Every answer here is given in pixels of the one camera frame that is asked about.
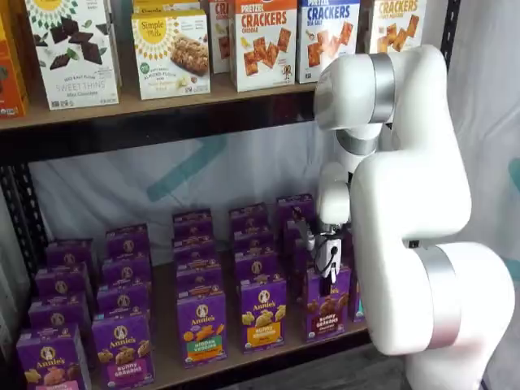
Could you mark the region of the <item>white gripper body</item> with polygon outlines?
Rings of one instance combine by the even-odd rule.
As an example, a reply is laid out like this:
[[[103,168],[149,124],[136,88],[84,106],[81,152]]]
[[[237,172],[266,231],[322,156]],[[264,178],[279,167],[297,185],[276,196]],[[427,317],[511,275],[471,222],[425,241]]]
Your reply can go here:
[[[320,232],[314,237],[314,269],[322,278],[336,281],[340,272],[343,235]]]

